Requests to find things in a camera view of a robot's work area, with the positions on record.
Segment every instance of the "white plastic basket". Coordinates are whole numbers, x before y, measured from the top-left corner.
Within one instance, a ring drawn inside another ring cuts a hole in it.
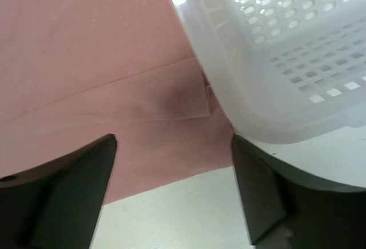
[[[366,124],[366,0],[172,0],[240,134],[292,143]]]

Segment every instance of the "black plastic piece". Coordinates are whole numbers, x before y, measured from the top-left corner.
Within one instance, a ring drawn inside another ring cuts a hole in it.
[[[89,248],[116,151],[114,135],[107,135],[0,179],[0,248]]]

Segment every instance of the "white floor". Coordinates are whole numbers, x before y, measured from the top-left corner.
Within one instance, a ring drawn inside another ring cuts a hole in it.
[[[249,249],[233,168],[106,205],[92,249]]]

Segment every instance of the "pink cloth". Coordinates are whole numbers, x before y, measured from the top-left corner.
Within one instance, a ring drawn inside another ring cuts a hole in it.
[[[230,125],[169,0],[2,0],[0,104],[0,177],[109,132],[108,202],[230,165]]]

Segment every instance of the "white surface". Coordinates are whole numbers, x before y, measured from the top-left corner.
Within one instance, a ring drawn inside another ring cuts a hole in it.
[[[175,7],[234,127],[246,138],[291,143],[365,124],[365,3],[186,0]]]
[[[92,249],[105,248],[253,248],[233,168],[197,175],[104,206]]]

